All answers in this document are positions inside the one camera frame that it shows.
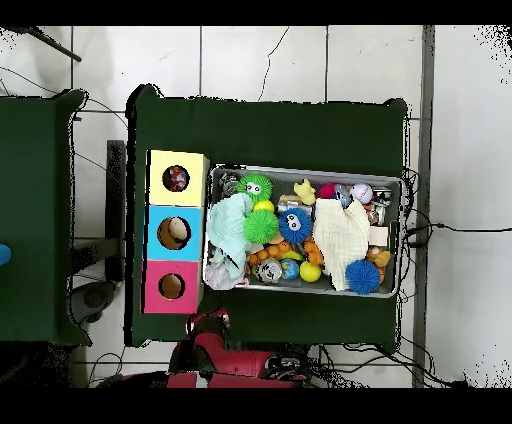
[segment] metal tray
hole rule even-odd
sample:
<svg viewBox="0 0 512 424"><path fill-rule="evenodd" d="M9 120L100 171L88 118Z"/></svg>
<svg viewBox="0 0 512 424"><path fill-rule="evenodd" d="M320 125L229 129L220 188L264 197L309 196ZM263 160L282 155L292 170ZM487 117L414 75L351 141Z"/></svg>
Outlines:
<svg viewBox="0 0 512 424"><path fill-rule="evenodd" d="M219 188L219 178L223 172L233 172L239 176L247 173L260 173L267 176L273 185L272 196L270 200L274 205L277 204L279 197L286 194L295 194L293 191L293 184L301 182L304 178L308 178L311 186L317 192L319 188L326 183L341 183L341 184L355 184L366 183L372 187L387 187L392 191L392 203L386 208L384 217L384 226L388 227L388 250L391 252L391 259L386 266L384 281L375 292L363 297L377 297L388 298L393 296L399 289L399 267L401 256L401 241L403 232L403 204L404 204L404 183L400 178L382 177L373 175L358 175L358 174L342 174L335 172L322 172L322 171L302 171L297 169L284 169L284 168L266 168L256 166L236 166L218 164L210 168L209 172L209 193L208 198L211 204L215 204L221 200L221 191ZM203 278L204 269L209 259L212 257L214 247L210 243L208 236L205 234L204 243L204 258L203 261ZM249 279L249 284L239 284L235 286L238 290L272 290L272 291L286 291L298 293L311 293L322 295L335 295L335 296L360 296L350 290L336 291L331 284L330 277L322 273L320 279L314 283L303 281L300 277L295 280L279 280L277 283L263 283L259 281L254 275L246 275Z"/></svg>

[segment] round hole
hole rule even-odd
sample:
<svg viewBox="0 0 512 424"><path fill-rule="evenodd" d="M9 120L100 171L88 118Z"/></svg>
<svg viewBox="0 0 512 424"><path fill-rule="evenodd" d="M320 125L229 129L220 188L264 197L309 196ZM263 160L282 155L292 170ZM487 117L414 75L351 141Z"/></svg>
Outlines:
<svg viewBox="0 0 512 424"><path fill-rule="evenodd" d="M164 187L172 192L180 192L187 188L190 176L185 168L173 165L167 168L162 175Z"/></svg>
<svg viewBox="0 0 512 424"><path fill-rule="evenodd" d="M158 291L166 299L178 299L185 291L185 281L178 274L164 275L158 282Z"/></svg>
<svg viewBox="0 0 512 424"><path fill-rule="evenodd" d="M158 226L156 235L163 247L169 250L183 249L190 240L190 226L180 217L165 218Z"/></svg>

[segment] white cloth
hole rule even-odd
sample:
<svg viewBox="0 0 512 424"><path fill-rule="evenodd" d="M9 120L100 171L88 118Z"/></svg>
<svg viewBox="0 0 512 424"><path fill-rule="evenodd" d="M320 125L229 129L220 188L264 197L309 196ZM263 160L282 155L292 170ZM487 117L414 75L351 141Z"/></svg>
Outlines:
<svg viewBox="0 0 512 424"><path fill-rule="evenodd" d="M325 268L336 290L347 290L346 267L366 257L370 222L361 202L343 209L339 200L317 199L313 239L324 256Z"/></svg>

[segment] towel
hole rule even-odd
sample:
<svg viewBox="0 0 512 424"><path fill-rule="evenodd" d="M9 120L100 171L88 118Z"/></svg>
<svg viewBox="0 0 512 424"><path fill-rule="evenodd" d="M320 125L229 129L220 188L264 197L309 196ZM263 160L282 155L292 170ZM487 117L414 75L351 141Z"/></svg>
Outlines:
<svg viewBox="0 0 512 424"><path fill-rule="evenodd" d="M346 209L336 199L316 200L313 239L336 290L349 288L345 268L366 257L369 235L370 222L359 200L354 199Z"/></svg>
<svg viewBox="0 0 512 424"><path fill-rule="evenodd" d="M252 210L252 200L245 193L237 193L213 205L206 222L206 234L217 247L210 262L225 263L231 280L244 274L246 251L252 243L245 238L245 217Z"/></svg>

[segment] dark green table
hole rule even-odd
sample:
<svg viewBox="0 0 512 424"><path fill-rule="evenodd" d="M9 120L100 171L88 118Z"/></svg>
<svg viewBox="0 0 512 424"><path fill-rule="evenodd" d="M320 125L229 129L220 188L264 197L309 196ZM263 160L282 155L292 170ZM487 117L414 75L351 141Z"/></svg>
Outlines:
<svg viewBox="0 0 512 424"><path fill-rule="evenodd" d="M139 312L148 149L202 153L214 163L399 177L403 162L401 99L384 105L248 103L163 98L139 86L129 119L126 343L185 338L185 315ZM245 342L395 343L396 296L389 299L205 288L200 310L225 306L232 337Z"/></svg>

